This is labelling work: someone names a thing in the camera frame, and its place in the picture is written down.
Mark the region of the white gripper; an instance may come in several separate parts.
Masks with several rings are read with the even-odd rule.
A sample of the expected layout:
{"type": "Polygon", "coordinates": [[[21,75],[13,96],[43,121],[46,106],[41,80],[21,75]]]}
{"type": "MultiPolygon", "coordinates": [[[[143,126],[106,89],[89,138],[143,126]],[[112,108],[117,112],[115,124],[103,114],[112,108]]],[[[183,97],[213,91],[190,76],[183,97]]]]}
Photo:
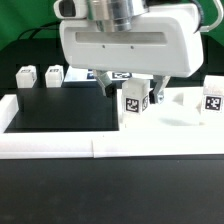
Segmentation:
{"type": "Polygon", "coordinates": [[[160,104],[170,76],[189,77],[203,63],[199,10],[192,3],[56,0],[53,8],[66,61],[93,69],[105,97],[113,95],[106,71],[152,74],[149,100],[160,104]]]}

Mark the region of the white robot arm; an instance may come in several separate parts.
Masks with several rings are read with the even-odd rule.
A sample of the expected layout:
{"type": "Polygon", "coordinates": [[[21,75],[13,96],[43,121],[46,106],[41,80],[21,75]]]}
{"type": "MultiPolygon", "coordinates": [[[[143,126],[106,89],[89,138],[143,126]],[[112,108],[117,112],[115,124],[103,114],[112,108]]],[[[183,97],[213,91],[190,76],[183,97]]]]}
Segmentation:
{"type": "Polygon", "coordinates": [[[199,10],[192,3],[150,5],[147,0],[56,0],[64,56],[89,68],[107,97],[107,73],[150,74],[159,101],[172,77],[189,77],[203,63],[199,10]]]}

